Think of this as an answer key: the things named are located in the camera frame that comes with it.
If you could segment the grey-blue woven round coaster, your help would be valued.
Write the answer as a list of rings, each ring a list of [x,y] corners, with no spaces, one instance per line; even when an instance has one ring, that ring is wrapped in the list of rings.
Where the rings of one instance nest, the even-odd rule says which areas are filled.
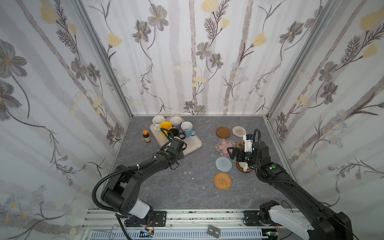
[[[215,161],[216,167],[221,172],[229,172],[232,169],[232,162],[230,159],[225,157],[219,157]]]

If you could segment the pink flower silicone coaster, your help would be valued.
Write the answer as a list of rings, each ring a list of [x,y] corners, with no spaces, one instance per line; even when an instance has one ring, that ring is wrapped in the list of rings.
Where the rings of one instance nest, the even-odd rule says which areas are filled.
[[[227,139],[220,139],[219,143],[216,144],[215,149],[218,152],[220,152],[222,157],[228,157],[229,156],[228,148],[233,148],[235,146],[236,146],[236,143],[234,141],[227,140]]]

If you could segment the beige plastic tray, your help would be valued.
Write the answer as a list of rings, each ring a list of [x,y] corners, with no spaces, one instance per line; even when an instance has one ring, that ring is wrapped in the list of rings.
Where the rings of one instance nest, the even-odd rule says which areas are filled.
[[[165,122],[169,122],[172,117],[180,117],[182,119],[182,123],[185,121],[181,115],[173,115],[173,116],[169,116],[169,117],[163,116],[163,118],[165,118]],[[161,132],[157,132],[155,130],[156,125],[154,123],[152,123],[149,128],[150,128],[150,131],[151,131],[153,138],[158,142],[158,145],[160,147],[163,146],[168,141],[167,138],[164,137]],[[203,145],[202,141],[200,140],[200,138],[197,135],[191,136],[189,138],[185,138],[184,142],[187,144],[187,148],[184,150],[185,156],[192,153],[193,151],[199,149]]]

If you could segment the multicolour woven round coaster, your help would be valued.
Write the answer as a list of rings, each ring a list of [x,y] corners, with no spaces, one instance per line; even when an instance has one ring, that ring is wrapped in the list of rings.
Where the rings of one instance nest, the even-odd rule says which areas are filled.
[[[236,137],[239,137],[239,138],[243,138],[243,136],[247,134],[246,129],[243,128],[243,127],[241,127],[241,126],[235,126],[235,127],[233,127],[232,132],[233,132],[233,134],[234,134]]]

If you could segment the blue floral mug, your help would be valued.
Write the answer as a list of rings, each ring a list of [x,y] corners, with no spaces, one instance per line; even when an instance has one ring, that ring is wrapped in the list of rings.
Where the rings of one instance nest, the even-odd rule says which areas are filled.
[[[193,124],[191,122],[185,121],[181,124],[181,129],[184,132],[186,138],[196,136],[196,132],[193,130]]]

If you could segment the dark brown round wooden coaster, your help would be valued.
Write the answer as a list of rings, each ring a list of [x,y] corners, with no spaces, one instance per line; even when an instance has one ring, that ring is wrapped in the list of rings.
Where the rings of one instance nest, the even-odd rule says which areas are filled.
[[[227,139],[231,136],[232,132],[227,127],[218,127],[216,130],[216,134],[221,139]]]

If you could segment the rattan wicker round coaster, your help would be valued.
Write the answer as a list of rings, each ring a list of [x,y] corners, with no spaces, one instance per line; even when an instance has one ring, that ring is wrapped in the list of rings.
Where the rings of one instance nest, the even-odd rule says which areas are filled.
[[[232,186],[232,179],[226,173],[217,173],[214,176],[214,184],[220,190],[228,190]]]

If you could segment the cork paw print coaster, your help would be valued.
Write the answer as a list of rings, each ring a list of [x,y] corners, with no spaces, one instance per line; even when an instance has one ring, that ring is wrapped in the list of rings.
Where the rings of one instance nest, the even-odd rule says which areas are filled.
[[[244,149],[244,148],[245,148],[245,142],[242,141],[242,142],[238,142],[238,143],[236,143],[236,147],[237,147],[237,148],[240,148],[240,149]]]

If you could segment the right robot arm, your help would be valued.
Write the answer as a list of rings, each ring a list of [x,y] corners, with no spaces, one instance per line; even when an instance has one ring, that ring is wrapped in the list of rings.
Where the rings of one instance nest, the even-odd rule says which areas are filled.
[[[298,185],[281,165],[272,162],[264,142],[252,143],[249,151],[240,148],[227,151],[232,160],[246,163],[261,182],[281,192],[303,214],[300,217],[278,202],[269,201],[260,205],[256,218],[260,224],[279,224],[303,240],[354,239],[350,218],[343,212],[334,212]]]

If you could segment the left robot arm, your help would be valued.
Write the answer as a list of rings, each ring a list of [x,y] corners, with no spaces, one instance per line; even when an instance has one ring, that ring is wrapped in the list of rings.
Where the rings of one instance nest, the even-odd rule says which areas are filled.
[[[164,144],[153,157],[135,166],[118,166],[103,177],[92,191],[92,200],[103,210],[115,212],[118,217],[136,217],[141,225],[153,221],[153,207],[139,199],[142,183],[159,171],[178,165],[184,158],[187,143],[173,138]]]

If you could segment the black cup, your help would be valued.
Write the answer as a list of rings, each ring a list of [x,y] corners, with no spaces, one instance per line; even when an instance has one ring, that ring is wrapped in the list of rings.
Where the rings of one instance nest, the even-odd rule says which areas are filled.
[[[171,136],[171,139],[175,139],[175,138],[178,138],[178,139],[181,139],[181,140],[184,140],[186,138],[186,135],[183,133],[183,132],[180,132],[178,129],[176,128],[171,128],[169,130],[169,132],[171,133],[170,136]]]

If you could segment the yellow cup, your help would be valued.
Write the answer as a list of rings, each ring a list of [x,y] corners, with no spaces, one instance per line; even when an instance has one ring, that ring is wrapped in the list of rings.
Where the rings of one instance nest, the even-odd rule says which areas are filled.
[[[161,128],[161,129],[165,129],[165,130],[170,130],[172,127],[173,127],[173,126],[172,126],[172,124],[171,124],[170,122],[163,122],[163,123],[161,123],[161,125],[160,125],[160,128]],[[168,135],[167,132],[166,132],[165,134],[162,133],[162,136],[163,136],[163,137],[166,137],[167,135]]]

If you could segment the lavender white cup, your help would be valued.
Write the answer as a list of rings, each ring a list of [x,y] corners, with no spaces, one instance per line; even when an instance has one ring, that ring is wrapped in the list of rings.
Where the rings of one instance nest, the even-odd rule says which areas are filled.
[[[176,128],[178,131],[180,131],[183,120],[181,117],[174,116],[170,118],[170,123],[172,124],[173,128]]]

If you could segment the brown bottle orange cap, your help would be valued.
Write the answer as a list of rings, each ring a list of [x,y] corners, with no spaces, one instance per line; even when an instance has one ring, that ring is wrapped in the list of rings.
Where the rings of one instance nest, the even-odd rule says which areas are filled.
[[[150,134],[149,134],[149,132],[147,130],[143,131],[143,138],[144,138],[146,143],[151,142],[151,137],[150,137]]]

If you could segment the white speckled mug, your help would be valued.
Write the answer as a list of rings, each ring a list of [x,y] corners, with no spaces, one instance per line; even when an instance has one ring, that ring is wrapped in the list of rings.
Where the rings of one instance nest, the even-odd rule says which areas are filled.
[[[159,132],[159,131],[160,131],[160,129],[161,129],[161,124],[162,124],[164,121],[165,121],[164,116],[157,115],[157,116],[153,117],[152,122],[153,122],[153,125],[154,125],[154,130],[155,130],[155,132]]]

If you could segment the aluminium frame rail base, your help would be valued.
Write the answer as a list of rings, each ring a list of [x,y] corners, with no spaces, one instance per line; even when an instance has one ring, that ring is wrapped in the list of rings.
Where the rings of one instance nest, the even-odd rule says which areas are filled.
[[[298,240],[283,226],[246,225],[244,209],[158,210],[148,227],[124,227],[114,213],[89,210],[83,240]]]

